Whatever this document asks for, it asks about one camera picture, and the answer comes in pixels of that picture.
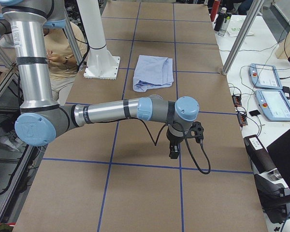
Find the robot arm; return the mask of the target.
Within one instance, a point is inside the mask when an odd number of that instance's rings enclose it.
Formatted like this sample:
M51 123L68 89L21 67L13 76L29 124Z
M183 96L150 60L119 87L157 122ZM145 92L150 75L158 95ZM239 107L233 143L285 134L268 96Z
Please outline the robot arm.
M126 119L161 122L167 127L170 157L191 137L199 112L198 102L188 96L165 101L158 95L93 105L67 105L66 100L79 71L74 50L89 58L85 76L115 79L120 57L108 51L98 3L78 1L89 44L82 31L66 20L62 0L1 0L2 14L11 28L16 64L24 101L15 123L17 136L26 144L43 146L63 133L86 124Z

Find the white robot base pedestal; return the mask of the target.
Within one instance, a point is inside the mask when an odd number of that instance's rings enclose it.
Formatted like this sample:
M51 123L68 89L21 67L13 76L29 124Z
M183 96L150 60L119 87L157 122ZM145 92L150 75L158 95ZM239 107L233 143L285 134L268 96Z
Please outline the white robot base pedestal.
M77 5L90 48L84 77L115 80L120 57L107 49L98 1L78 0Z

